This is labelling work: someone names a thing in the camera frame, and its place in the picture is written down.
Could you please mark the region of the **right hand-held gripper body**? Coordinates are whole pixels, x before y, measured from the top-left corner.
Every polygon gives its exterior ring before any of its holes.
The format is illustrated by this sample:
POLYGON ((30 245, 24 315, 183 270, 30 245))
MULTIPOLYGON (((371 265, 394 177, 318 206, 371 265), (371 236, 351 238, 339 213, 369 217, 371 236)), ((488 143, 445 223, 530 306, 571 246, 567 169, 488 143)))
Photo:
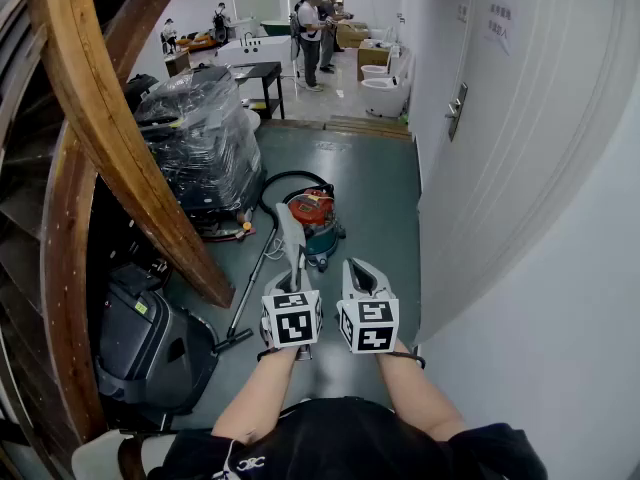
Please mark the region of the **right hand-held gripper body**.
POLYGON ((399 300, 361 298, 338 301, 339 330, 352 354, 390 353, 399 329, 399 300))

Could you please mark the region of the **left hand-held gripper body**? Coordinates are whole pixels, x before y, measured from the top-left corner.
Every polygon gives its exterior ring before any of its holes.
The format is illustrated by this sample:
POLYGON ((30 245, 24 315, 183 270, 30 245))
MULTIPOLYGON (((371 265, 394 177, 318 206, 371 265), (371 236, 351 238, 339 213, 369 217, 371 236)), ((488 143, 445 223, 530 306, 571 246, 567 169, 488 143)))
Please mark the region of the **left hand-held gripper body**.
POLYGON ((259 357, 292 348, 297 361, 311 360, 311 345, 318 341, 322 329, 320 292, 263 296, 261 302, 261 336, 266 350, 259 357))

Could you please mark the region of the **person's right forearm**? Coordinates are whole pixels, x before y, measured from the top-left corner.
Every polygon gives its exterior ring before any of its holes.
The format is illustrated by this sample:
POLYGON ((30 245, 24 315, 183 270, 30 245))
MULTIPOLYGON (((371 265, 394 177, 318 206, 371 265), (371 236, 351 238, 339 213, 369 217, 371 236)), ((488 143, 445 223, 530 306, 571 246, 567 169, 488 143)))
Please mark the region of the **person's right forearm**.
POLYGON ((405 423, 436 441, 447 441, 467 429, 461 413, 427 379, 402 342, 396 343, 393 354, 375 357, 393 409, 405 423))

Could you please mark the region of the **person's left forearm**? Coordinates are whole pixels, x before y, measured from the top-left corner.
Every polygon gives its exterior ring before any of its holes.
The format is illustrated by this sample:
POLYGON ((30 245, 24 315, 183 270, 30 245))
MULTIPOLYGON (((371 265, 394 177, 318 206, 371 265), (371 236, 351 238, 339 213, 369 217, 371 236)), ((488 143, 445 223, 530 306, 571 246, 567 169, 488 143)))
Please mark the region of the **person's left forearm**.
POLYGON ((218 417, 211 435, 248 445, 269 434, 282 411, 296 355, 295 348, 265 355, 218 417))

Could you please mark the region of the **metal vacuum wand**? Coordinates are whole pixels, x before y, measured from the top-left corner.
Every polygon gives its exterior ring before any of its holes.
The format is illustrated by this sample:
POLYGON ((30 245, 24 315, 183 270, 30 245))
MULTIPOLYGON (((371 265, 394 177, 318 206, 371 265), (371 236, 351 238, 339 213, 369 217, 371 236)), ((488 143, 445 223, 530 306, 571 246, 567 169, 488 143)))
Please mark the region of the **metal vacuum wand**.
POLYGON ((238 334, 238 331, 237 331, 238 324, 239 324, 240 319, 241 319, 241 317, 243 315, 243 312, 245 310, 245 307, 247 305, 247 302, 249 300, 249 297, 251 295, 253 287, 254 287, 254 285, 255 285, 255 283, 257 281, 260 269, 261 269, 261 267, 262 267, 262 265, 264 263, 264 260, 266 258, 266 253, 269 251, 269 247, 270 247, 270 245, 271 245, 271 243, 272 243, 272 241, 273 241, 273 239, 275 237, 275 234, 276 234, 276 232, 278 230, 278 227, 279 227, 277 217, 272 213, 269 213, 269 216, 271 217, 271 220, 272 220, 271 231, 269 232, 269 235, 268 235, 268 237, 267 237, 267 239, 266 239, 266 241, 264 243, 264 246, 263 246, 263 248, 262 248, 262 250, 260 252, 260 255, 258 257, 258 260, 257 260, 257 262, 256 262, 256 264, 255 264, 255 266, 254 266, 254 268, 253 268, 253 270, 252 270, 252 272, 250 274, 249 281, 248 281, 248 283, 246 285, 246 288, 245 288, 245 290, 244 290, 244 292, 242 294, 242 297, 240 299, 238 307, 236 308, 236 311, 235 311, 235 314, 234 314, 233 319, 231 321, 231 324, 229 325, 228 330, 227 330, 226 337, 228 339, 231 339, 231 340, 234 340, 236 338, 236 335, 238 334))

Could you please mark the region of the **black vacuum floor nozzle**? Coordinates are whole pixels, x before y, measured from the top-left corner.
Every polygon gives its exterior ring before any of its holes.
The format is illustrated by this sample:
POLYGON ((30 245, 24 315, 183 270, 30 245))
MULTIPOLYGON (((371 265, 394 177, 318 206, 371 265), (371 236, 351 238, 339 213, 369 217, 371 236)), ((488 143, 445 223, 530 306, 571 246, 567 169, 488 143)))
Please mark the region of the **black vacuum floor nozzle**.
POLYGON ((221 354, 224 351, 239 345, 240 343, 244 342, 245 340, 251 338, 254 335, 253 330, 248 328, 245 329, 243 331, 236 331, 234 334, 228 336, 226 339, 219 341, 214 349, 213 352, 215 354, 221 354))

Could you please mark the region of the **person's black shirt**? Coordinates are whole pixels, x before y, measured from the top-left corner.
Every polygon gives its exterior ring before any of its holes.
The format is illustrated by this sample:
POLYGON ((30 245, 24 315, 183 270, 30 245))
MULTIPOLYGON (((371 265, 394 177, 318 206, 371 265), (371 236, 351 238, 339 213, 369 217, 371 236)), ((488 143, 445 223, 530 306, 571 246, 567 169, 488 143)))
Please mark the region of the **person's black shirt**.
POLYGON ((252 444, 181 431, 148 480, 548 480, 548 473, 525 432, 505 423, 436 441, 384 406, 344 397, 292 406, 252 444))

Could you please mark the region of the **wooden threshold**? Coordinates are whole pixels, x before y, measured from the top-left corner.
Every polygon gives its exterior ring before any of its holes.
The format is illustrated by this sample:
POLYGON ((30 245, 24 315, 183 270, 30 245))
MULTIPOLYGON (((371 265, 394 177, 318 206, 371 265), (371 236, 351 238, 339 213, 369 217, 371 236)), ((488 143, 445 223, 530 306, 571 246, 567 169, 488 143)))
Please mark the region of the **wooden threshold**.
POLYGON ((411 141, 412 135, 406 124, 397 121, 356 118, 333 115, 329 120, 265 119, 262 127, 278 127, 330 131, 349 135, 389 138, 411 141))

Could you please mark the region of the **plastic-wrapped black machine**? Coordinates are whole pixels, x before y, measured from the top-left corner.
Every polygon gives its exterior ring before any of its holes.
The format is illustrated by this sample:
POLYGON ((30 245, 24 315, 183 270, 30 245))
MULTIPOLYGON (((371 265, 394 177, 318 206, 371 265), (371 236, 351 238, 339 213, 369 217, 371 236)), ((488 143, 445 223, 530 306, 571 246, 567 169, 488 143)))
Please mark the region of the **plastic-wrapped black machine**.
POLYGON ((185 70, 141 101, 134 119, 198 234, 251 217, 266 172, 238 84, 226 67, 185 70))

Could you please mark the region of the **white door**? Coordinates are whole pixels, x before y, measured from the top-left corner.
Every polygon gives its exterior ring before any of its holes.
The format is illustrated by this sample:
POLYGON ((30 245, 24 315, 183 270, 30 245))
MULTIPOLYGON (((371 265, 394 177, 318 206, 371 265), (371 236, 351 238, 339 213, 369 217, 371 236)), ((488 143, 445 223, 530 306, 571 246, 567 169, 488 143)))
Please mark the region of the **white door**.
POLYGON ((640 70, 640 0, 503 0, 511 55, 471 0, 468 92, 420 201, 424 342, 490 290, 561 215, 623 116, 640 70))

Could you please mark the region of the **black table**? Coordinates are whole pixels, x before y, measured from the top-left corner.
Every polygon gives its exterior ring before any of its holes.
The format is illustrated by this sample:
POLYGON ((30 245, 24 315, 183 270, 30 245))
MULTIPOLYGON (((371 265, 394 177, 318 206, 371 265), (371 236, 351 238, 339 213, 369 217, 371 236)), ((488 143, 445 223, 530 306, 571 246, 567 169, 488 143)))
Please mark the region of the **black table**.
POLYGON ((245 109, 256 112, 261 120, 271 120, 276 111, 280 112, 281 119, 285 118, 280 62, 238 64, 231 66, 230 72, 239 86, 249 81, 260 82, 260 97, 241 99, 245 109))

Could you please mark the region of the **cardboard box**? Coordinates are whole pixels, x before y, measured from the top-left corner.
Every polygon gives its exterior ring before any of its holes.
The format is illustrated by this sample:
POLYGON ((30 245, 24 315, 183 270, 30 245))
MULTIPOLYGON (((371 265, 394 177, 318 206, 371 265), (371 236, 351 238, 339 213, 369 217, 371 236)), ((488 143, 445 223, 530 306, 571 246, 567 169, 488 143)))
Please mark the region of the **cardboard box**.
POLYGON ((375 41, 364 40, 357 49, 357 79, 362 80, 362 65, 386 65, 389 68, 389 48, 377 46, 375 41))
POLYGON ((370 38, 366 23, 341 21, 337 25, 336 39, 340 48, 358 48, 360 44, 370 38))

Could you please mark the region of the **brown cabinet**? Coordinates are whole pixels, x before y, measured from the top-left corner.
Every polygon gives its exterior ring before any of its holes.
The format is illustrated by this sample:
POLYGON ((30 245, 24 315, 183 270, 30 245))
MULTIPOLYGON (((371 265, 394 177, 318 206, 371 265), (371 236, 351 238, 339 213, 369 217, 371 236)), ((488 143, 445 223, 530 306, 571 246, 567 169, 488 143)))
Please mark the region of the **brown cabinet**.
POLYGON ((190 54, 188 51, 169 54, 164 58, 164 61, 170 77, 174 77, 191 68, 190 54))

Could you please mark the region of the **orange sofa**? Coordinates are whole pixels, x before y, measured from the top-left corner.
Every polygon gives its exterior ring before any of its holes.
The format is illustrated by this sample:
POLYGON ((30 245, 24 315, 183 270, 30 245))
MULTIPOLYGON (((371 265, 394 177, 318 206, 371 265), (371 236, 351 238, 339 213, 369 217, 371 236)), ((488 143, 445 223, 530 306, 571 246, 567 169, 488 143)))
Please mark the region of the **orange sofa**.
POLYGON ((211 49, 218 45, 217 41, 208 31, 192 33, 176 40, 176 45, 181 50, 196 51, 211 49))

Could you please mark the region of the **paper sign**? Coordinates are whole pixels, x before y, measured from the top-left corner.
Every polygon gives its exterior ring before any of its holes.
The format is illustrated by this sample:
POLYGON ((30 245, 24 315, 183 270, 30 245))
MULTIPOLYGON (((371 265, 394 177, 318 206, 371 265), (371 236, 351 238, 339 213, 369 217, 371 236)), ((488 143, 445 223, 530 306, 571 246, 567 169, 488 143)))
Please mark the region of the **paper sign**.
POLYGON ((503 0, 491 0, 485 9, 484 38, 497 44, 507 55, 511 55, 516 13, 503 0))

